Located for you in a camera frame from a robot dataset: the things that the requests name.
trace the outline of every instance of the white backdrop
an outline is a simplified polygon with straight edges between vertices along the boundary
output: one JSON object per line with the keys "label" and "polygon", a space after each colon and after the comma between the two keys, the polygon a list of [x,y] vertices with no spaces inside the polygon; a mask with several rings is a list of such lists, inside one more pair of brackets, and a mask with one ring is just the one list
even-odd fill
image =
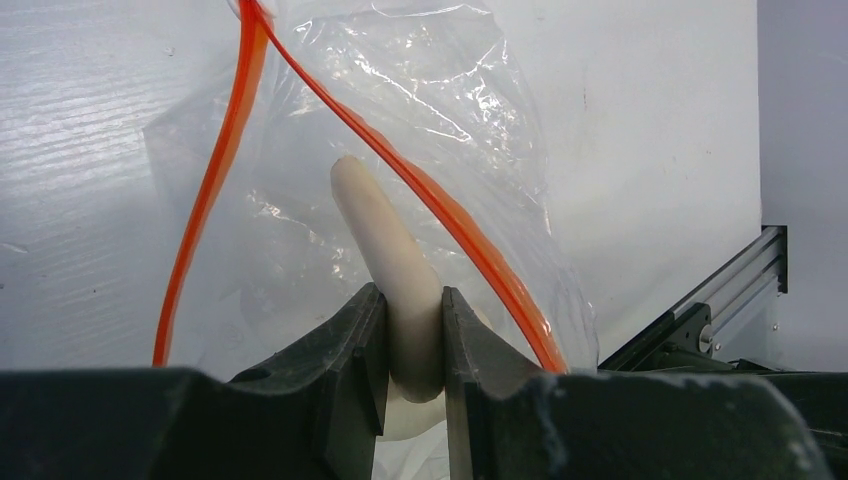
{"label": "white backdrop", "polygon": [[761,2],[763,215],[789,227],[775,361],[848,370],[848,3]]}
{"label": "white backdrop", "polygon": [[[490,0],[535,96],[602,357],[759,232],[755,0]],[[223,0],[0,3],[0,367],[147,364],[140,129],[233,58]]]}

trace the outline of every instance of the plastic bag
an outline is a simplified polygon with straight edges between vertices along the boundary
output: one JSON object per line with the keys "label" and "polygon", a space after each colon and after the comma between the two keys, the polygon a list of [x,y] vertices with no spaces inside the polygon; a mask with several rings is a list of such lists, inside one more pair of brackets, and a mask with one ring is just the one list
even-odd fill
{"label": "plastic bag", "polygon": [[[551,321],[572,368],[594,369],[591,309],[550,237],[534,111],[492,15],[467,3],[316,1],[288,18],[278,35],[295,58],[471,212]],[[175,245],[231,83],[231,71],[222,74],[145,129]],[[269,51],[235,165],[183,291],[172,363],[227,379],[316,327],[369,281],[330,192],[330,166],[348,153],[378,178],[442,281],[533,358],[433,214]],[[422,437],[441,438],[439,428]],[[410,458],[399,453],[404,448],[381,445],[375,472],[403,471],[397,460]]]}

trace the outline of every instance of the black machine part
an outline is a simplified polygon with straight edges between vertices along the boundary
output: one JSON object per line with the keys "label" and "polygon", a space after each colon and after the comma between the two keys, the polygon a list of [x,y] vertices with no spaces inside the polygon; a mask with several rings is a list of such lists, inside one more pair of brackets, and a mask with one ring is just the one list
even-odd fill
{"label": "black machine part", "polygon": [[[833,461],[846,451],[844,375],[558,376],[456,289],[443,321],[454,479],[833,478],[822,449],[844,473]],[[2,374],[0,477],[370,478],[385,329],[369,284],[229,383],[170,368]]]}

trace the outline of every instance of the white sausage-shaped object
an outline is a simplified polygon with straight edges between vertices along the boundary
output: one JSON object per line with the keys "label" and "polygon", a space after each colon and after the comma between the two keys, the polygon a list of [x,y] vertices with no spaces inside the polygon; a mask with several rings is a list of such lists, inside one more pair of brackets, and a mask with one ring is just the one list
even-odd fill
{"label": "white sausage-shaped object", "polygon": [[444,388],[442,283],[359,160],[349,155],[339,159],[330,181],[371,278],[386,297],[392,379],[406,400],[433,400]]}
{"label": "white sausage-shaped object", "polygon": [[[474,308],[474,313],[483,325],[492,329],[492,324],[483,312]],[[444,392],[427,403],[412,403],[401,396],[397,385],[390,379],[383,435],[378,437],[377,441],[387,442],[417,437],[444,420],[445,414]]]}

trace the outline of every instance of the gray wall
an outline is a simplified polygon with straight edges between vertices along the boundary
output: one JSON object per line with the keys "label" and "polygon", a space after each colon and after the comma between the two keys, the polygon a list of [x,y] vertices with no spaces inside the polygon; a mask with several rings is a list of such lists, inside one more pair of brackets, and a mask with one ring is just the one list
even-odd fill
{"label": "gray wall", "polygon": [[789,225],[777,360],[848,370],[848,1],[760,0],[763,222]]}

